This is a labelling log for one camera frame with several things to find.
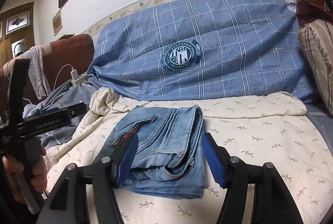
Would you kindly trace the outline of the brown headboard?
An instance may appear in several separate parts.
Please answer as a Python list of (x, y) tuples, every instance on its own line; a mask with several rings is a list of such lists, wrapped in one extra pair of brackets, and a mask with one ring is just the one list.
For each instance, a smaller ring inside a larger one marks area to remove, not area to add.
[[(44, 73), (46, 74), (50, 89), (53, 88), (56, 76), (62, 66), (70, 64), (77, 69), (78, 74), (82, 74), (87, 71), (94, 54), (93, 39), (88, 34), (79, 34), (67, 39), (59, 39), (41, 45), (41, 47)], [(9, 87), (8, 74), (10, 75), (13, 61), (14, 59), (1, 66), (1, 120), (4, 123), (6, 122), (5, 109)], [(68, 71), (68, 67), (66, 68), (59, 74), (56, 83), (57, 86), (71, 78), (71, 70)], [(29, 79), (27, 79), (27, 84), (24, 88), (24, 97), (30, 100), (32, 104), (37, 104), (41, 101), (37, 99)]]

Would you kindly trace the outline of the blue denim jeans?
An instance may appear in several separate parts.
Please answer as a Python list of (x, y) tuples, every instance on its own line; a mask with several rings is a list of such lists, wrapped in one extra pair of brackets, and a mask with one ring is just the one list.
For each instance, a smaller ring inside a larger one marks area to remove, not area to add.
[(95, 160), (113, 152), (120, 137), (137, 124), (138, 148), (121, 188), (169, 199), (200, 198), (207, 186), (201, 108), (136, 106), (114, 127)]

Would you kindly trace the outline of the white power strip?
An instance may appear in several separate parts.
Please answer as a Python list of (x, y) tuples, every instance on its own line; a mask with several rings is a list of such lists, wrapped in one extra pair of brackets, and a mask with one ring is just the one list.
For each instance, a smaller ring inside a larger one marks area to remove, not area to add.
[(72, 85), (80, 85), (83, 83), (83, 81), (87, 80), (88, 75), (87, 72), (80, 74), (79, 76), (72, 77), (71, 83)]

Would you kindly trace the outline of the lilac cloth on headboard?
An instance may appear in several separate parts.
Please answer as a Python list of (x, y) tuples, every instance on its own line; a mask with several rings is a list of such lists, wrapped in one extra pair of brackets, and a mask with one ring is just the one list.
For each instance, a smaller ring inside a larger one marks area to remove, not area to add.
[(50, 85), (43, 68), (43, 52), (41, 46), (33, 46), (24, 53), (30, 60), (28, 76), (38, 100), (44, 99), (51, 93)]

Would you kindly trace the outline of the dark red cloth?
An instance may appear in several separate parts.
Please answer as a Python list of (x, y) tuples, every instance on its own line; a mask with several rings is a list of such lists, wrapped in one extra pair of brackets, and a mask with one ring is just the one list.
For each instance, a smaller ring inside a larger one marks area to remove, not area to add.
[(296, 0), (296, 16), (300, 26), (317, 19), (332, 24), (332, 0)]

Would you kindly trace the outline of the small framed picture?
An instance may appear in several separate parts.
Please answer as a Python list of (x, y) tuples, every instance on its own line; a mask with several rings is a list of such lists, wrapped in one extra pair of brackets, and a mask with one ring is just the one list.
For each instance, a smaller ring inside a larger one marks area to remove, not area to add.
[(62, 29), (62, 16), (61, 16), (61, 10), (58, 10), (58, 12), (55, 14), (55, 16), (52, 19), (52, 27), (54, 31), (54, 36), (56, 36), (60, 30)]

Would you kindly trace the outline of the white phone charger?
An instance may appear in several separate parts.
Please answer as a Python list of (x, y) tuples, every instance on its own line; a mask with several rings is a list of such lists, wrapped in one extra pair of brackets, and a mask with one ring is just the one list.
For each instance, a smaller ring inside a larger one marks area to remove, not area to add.
[(78, 72), (76, 69), (72, 69), (70, 74), (71, 74), (72, 81), (75, 81), (78, 78)]

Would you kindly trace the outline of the blue plaid blanket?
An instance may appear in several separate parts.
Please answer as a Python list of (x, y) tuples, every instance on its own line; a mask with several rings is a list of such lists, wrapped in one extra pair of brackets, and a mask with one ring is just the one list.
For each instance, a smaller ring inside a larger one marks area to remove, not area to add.
[(290, 0), (176, 0), (108, 23), (89, 73), (138, 100), (319, 96)]

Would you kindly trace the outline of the wooden door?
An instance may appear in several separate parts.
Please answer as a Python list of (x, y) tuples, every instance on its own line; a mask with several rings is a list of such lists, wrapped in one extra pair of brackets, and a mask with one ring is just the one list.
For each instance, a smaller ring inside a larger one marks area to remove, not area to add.
[(1, 13), (1, 66), (35, 45), (33, 6), (30, 2)]

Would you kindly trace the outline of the striped beige cushion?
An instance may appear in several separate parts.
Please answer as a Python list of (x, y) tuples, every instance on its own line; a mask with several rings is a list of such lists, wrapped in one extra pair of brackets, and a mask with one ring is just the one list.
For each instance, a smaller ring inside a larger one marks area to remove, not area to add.
[(332, 24), (317, 19), (302, 25), (297, 36), (321, 98), (332, 113)]

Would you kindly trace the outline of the cream leaf-print quilt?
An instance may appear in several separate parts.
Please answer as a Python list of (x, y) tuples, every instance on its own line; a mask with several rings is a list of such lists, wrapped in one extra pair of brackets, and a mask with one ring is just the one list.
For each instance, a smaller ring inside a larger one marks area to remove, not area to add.
[[(136, 106), (199, 106), (207, 132), (230, 156), (247, 164), (272, 162), (288, 187), (303, 223), (320, 223), (332, 206), (332, 149), (326, 126), (310, 119), (310, 109), (286, 92), (209, 100), (139, 101), (102, 88), (93, 94), (89, 111), (72, 139), (47, 149), (48, 187), (69, 163), (93, 162), (109, 133)], [(125, 223), (216, 223), (226, 190), (215, 182), (207, 162), (207, 186), (199, 199), (166, 199), (116, 190)]]

